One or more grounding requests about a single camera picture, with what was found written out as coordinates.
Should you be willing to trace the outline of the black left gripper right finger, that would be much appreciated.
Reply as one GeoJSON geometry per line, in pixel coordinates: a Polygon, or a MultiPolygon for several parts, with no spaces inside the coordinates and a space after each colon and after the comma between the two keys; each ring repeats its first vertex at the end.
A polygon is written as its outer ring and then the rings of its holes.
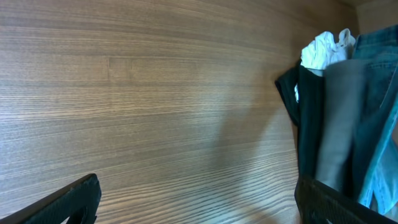
{"type": "Polygon", "coordinates": [[[298,178],[294,197],[303,224],[397,224],[307,176],[298,178]]]}

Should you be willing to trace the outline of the light blue denim jeans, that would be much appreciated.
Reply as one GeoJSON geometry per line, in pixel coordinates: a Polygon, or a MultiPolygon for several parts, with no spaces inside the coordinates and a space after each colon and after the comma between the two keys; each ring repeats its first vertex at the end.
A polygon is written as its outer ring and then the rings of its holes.
{"type": "Polygon", "coordinates": [[[397,203],[397,26],[357,38],[354,59],[366,61],[353,150],[353,197],[381,215],[397,203]]]}

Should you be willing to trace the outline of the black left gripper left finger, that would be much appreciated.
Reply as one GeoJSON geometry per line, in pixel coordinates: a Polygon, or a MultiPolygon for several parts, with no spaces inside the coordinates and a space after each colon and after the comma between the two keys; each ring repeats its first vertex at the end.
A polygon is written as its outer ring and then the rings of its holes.
{"type": "Polygon", "coordinates": [[[39,201],[1,219],[2,224],[94,224],[101,200],[96,174],[88,174],[39,201]]]}

